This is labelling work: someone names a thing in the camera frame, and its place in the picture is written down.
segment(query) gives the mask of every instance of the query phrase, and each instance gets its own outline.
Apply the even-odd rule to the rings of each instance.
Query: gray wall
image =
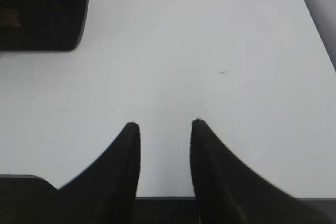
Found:
[[[336,68],[336,0],[305,1],[334,68]]]

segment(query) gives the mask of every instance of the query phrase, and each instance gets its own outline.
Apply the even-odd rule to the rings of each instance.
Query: dark floor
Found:
[[[306,204],[327,214],[336,222],[336,199],[302,199]],[[135,201],[133,224],[198,224],[193,198],[140,198]]]
[[[195,224],[198,223],[194,199],[137,199],[133,212],[134,224]]]

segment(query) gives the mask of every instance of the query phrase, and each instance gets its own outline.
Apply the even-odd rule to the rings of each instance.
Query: scuff mark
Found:
[[[231,71],[229,69],[226,69],[226,70],[223,70],[223,71],[219,72],[219,74],[224,74],[224,73],[229,73],[229,72],[231,72]]]

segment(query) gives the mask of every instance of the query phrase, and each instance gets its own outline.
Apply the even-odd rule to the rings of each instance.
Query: white table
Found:
[[[192,196],[207,121],[297,197],[336,197],[336,75],[303,0],[90,0],[70,53],[0,53],[0,174],[60,187],[129,121],[138,196]]]

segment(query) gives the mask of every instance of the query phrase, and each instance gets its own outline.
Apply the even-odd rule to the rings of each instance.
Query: black object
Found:
[[[194,198],[139,198],[133,224],[199,224]]]
[[[72,50],[87,0],[0,0],[0,50]]]
[[[241,162],[202,120],[193,122],[191,173],[202,224],[331,224]]]
[[[0,178],[0,223],[130,223],[139,172],[139,127],[129,123],[91,166],[60,190],[39,178]]]

